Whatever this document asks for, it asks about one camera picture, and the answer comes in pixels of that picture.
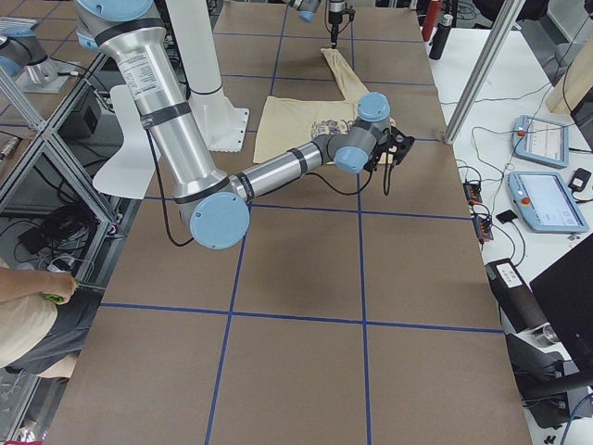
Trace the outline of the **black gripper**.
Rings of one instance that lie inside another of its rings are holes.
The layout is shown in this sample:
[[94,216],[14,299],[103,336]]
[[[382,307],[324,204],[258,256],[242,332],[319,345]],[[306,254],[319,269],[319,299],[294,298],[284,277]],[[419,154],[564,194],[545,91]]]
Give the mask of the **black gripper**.
[[328,23],[330,25],[330,45],[336,47],[339,36],[339,27],[344,18],[351,22],[356,14],[356,10],[346,0],[328,0],[327,1]]
[[409,154],[415,138],[407,136],[397,127],[391,125],[388,130],[383,131],[380,141],[371,151],[369,160],[364,164],[363,169],[367,172],[374,172],[380,160],[385,156],[385,172],[390,174]]

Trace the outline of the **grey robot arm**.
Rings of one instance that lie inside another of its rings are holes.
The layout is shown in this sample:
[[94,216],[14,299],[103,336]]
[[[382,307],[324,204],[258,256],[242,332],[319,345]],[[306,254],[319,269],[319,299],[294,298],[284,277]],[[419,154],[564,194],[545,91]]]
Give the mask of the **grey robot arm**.
[[152,1],[79,1],[79,39],[113,58],[132,96],[154,157],[175,180],[173,197],[193,240],[229,248],[249,226],[248,204],[326,164],[344,172],[392,170],[414,140],[390,120],[387,98],[363,95],[344,133],[319,134],[256,166],[230,175],[209,151],[237,134],[244,111],[225,96],[204,2],[167,4],[162,18]]
[[292,7],[298,16],[305,22],[312,22],[321,4],[324,4],[324,25],[330,34],[332,49],[337,48],[338,36],[345,29],[342,28],[344,20],[347,25],[354,21],[356,10],[347,1],[343,0],[289,0],[285,3]]

